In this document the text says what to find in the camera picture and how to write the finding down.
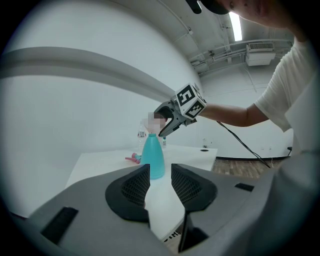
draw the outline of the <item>ceiling pipe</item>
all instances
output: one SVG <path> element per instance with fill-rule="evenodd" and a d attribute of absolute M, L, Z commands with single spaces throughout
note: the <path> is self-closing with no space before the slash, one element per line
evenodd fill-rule
<path fill-rule="evenodd" d="M 208 65 L 208 62 L 207 62 L 204 54 L 202 53 L 202 50 L 200 49 L 199 44 L 197 43 L 197 41 L 195 40 L 195 38 L 192 36 L 193 33 L 191 33 L 191 32 L 192 32 L 191 28 L 188 27 L 188 26 L 183 22 L 183 20 L 180 19 L 180 17 L 179 17 L 168 5 L 166 5 L 166 4 L 165 4 L 164 2 L 162 2 L 161 0 L 156 0 L 156 1 L 157 1 L 159 4 L 161 4 L 164 8 L 166 8 L 166 9 L 181 23 L 181 25 L 182 25 L 182 26 L 185 28 L 185 30 L 187 31 L 186 34 L 183 34 L 182 36 L 180 36 L 179 38 L 177 38 L 176 40 L 174 40 L 174 42 L 180 40 L 181 38 L 183 38 L 183 37 L 185 37 L 185 36 L 187 36 L 187 35 L 189 34 L 190 37 L 192 38 L 194 44 L 195 44 L 196 47 L 198 48 L 198 51 L 201 52 L 200 54 L 198 54 L 198 56 L 199 56 L 199 55 L 202 55 L 202 57 L 204 58 L 204 61 L 205 61 L 206 64 Z"/>
<path fill-rule="evenodd" d="M 228 68 L 228 67 L 233 67 L 233 66 L 239 66 L 239 65 L 243 65 L 243 63 L 236 63 L 236 64 L 230 64 L 230 65 L 227 65 L 227 66 L 222 66 L 222 67 L 219 67 L 219 68 L 216 68 L 216 69 L 212 69 L 212 70 L 209 70 L 209 71 L 204 71 L 200 74 L 198 74 L 200 77 L 204 76 L 204 75 L 207 75 L 209 73 L 212 73 L 212 72 L 215 72 L 215 71 L 218 71 L 218 70 L 222 70 L 222 69 L 225 69 L 225 68 Z"/>
<path fill-rule="evenodd" d="M 218 60 L 223 59 L 223 58 L 232 57 L 235 53 L 246 52 L 246 51 L 247 51 L 246 48 L 242 48 L 240 50 L 234 50 L 234 51 L 231 51 L 231 52 L 215 55 L 215 56 L 213 56 L 213 60 L 218 61 Z"/>
<path fill-rule="evenodd" d="M 226 51 L 226 53 L 228 54 L 228 53 L 231 52 L 231 49 L 230 49 L 230 46 L 229 46 L 230 41 L 229 41 L 228 33 L 227 33 L 226 28 L 222 25 L 222 22 L 221 22 L 221 19 L 220 19 L 220 15 L 218 15 L 218 20 L 219 20 L 219 22 L 220 22 L 220 26 L 221 26 L 221 29 L 222 29 L 222 31 L 223 31 L 224 41 L 226 42 L 225 51 Z M 232 59 L 231 59 L 231 58 L 228 58 L 228 63 L 231 64 L 231 62 L 232 62 Z"/>
<path fill-rule="evenodd" d="M 173 40 L 173 42 L 175 43 L 175 42 L 179 41 L 181 38 L 186 37 L 187 35 L 189 35 L 189 32 L 179 36 L 177 39 Z"/>
<path fill-rule="evenodd" d="M 237 53 L 234 53 L 234 54 L 231 54 L 231 55 L 228 55 L 228 56 L 224 56 L 222 58 L 218 58 L 218 59 L 213 59 L 214 62 L 218 62 L 218 61 L 223 61 L 223 60 L 227 60 L 228 58 L 233 58 L 233 57 L 236 57 L 236 56 L 239 56 L 240 54 L 245 54 L 246 52 L 243 51 L 243 52 L 237 52 Z"/>
<path fill-rule="evenodd" d="M 241 54 L 242 54 L 242 53 L 237 53 L 237 54 L 231 56 L 231 58 L 238 57 L 238 56 L 240 56 Z M 222 61 L 225 61 L 225 60 L 227 60 L 227 58 L 218 59 L 218 60 L 214 61 L 213 63 L 209 64 L 209 67 L 212 66 L 212 65 L 214 65 L 214 64 L 216 64 L 216 63 L 218 63 L 218 62 L 222 62 Z"/>
<path fill-rule="evenodd" d="M 225 48 L 228 46 L 235 46 L 235 45 L 247 44 L 247 43 L 252 43 L 252 42 L 277 42 L 277 41 L 292 43 L 291 40 L 287 40 L 287 39 L 254 39 L 254 40 L 248 40 L 248 41 L 238 41 L 238 42 L 234 42 L 234 43 L 229 43 L 228 45 L 223 45 L 223 46 L 219 46 L 217 48 L 214 48 L 212 51 L 219 50 L 221 48 Z"/>

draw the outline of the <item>black slot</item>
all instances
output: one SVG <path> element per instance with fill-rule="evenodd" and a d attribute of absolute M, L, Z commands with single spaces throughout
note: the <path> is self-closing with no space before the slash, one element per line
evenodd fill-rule
<path fill-rule="evenodd" d="M 235 187 L 241 190 L 249 191 L 249 192 L 252 192 L 252 190 L 254 190 L 255 188 L 255 186 L 244 184 L 244 183 L 238 183 L 237 185 L 235 185 Z"/>
<path fill-rule="evenodd" d="M 77 213 L 77 209 L 63 207 L 43 229 L 41 234 L 52 243 L 57 245 Z"/>

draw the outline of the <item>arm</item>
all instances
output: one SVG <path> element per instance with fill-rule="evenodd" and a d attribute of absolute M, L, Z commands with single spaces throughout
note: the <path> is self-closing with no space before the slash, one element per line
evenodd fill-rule
<path fill-rule="evenodd" d="M 253 126 L 268 120 L 255 104 L 248 108 L 207 104 L 200 116 L 238 127 Z"/>

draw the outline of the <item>floor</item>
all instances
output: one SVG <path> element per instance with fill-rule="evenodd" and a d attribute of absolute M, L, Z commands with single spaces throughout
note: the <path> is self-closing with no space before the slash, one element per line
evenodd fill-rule
<path fill-rule="evenodd" d="M 270 167 L 278 168 L 283 160 L 265 161 Z M 216 159 L 213 165 L 213 172 L 225 175 L 235 175 L 241 177 L 249 177 L 257 179 L 269 168 L 260 161 L 236 161 Z M 181 240 L 183 224 L 176 230 L 174 237 L 170 237 L 165 241 L 165 245 L 175 255 L 178 254 L 178 246 Z"/>
<path fill-rule="evenodd" d="M 265 161 L 270 167 L 278 168 L 283 160 Z M 236 161 L 216 159 L 213 172 L 218 174 L 235 175 L 249 178 L 259 178 L 269 169 L 260 161 Z"/>

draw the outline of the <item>air vent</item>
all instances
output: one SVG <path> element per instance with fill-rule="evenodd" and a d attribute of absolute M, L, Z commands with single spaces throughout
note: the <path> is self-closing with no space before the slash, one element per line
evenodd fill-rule
<path fill-rule="evenodd" d="M 264 42 L 264 43 L 248 43 L 246 45 L 246 49 L 249 53 L 265 53 L 265 52 L 273 52 L 274 44 L 272 42 Z"/>

